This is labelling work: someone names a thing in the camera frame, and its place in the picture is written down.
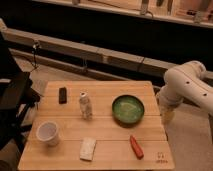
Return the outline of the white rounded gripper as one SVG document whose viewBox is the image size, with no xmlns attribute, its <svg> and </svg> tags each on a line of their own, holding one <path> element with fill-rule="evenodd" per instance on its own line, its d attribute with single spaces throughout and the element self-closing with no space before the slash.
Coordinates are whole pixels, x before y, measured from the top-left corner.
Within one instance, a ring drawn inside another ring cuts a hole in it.
<svg viewBox="0 0 213 171">
<path fill-rule="evenodd" d="M 174 118 L 174 107 L 168 102 L 167 99 L 161 97 L 159 94 L 156 95 L 156 99 L 162 119 L 162 124 L 167 125 Z"/>
</svg>

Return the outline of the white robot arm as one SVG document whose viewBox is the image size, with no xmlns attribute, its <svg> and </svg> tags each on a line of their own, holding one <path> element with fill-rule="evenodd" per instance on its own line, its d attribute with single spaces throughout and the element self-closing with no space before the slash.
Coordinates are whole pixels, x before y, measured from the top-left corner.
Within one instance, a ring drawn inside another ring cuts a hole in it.
<svg viewBox="0 0 213 171">
<path fill-rule="evenodd" d="M 173 110 L 184 99 L 192 101 L 213 117 L 213 86 L 203 81 L 205 73 L 206 68 L 199 61 L 189 61 L 165 72 L 165 85 L 156 94 L 163 124 L 173 119 Z"/>
</svg>

